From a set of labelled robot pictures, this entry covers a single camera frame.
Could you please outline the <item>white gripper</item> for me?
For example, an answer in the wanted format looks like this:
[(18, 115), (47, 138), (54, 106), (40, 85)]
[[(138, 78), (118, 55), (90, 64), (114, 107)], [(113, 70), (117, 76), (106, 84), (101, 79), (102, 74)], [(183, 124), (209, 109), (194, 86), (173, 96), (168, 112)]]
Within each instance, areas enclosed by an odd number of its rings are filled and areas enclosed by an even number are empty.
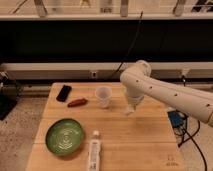
[(135, 93), (131, 91), (130, 89), (125, 90), (125, 98), (128, 103), (128, 107), (135, 110), (136, 107), (141, 103), (141, 101), (144, 99), (144, 94), (142, 93)]

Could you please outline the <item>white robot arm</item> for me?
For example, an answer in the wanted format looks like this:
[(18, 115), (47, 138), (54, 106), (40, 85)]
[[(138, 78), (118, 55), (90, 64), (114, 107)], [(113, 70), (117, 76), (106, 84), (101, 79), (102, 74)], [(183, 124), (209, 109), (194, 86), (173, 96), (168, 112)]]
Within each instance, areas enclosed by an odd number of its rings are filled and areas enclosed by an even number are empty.
[(151, 66), (139, 60), (120, 75), (125, 86), (126, 115), (133, 113), (145, 95), (213, 127), (213, 93), (151, 78)]

